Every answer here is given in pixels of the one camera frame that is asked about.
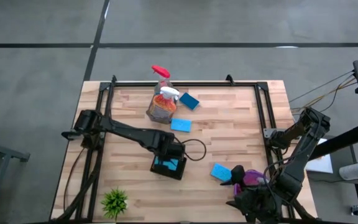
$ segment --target purple object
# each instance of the purple object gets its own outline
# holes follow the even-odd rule
[[[258,172],[256,170],[247,170],[246,175],[242,179],[242,181],[247,186],[254,186],[259,184],[264,184],[264,175],[261,172]],[[241,188],[239,184],[234,184],[234,195],[237,195],[241,193]]]

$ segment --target gray floor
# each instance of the gray floor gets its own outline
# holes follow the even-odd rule
[[[92,42],[103,0],[0,1],[0,43]],[[101,42],[358,42],[358,1],[111,1]],[[90,49],[0,49],[0,144],[31,153],[12,162],[0,193],[0,223],[46,221]],[[352,70],[358,48],[99,49],[91,80],[284,80],[288,98]],[[334,82],[291,102],[302,106]],[[358,125],[358,95],[341,90],[325,113],[330,135]],[[332,96],[315,106],[325,108]],[[333,160],[349,155],[335,153]],[[311,183],[318,215],[358,223],[349,184]]]

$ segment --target potted plant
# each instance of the potted plant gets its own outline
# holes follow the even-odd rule
[[[127,199],[128,196],[123,190],[115,189],[105,193],[101,202],[104,205],[103,211],[106,212],[104,216],[117,222],[117,216],[127,209]]]

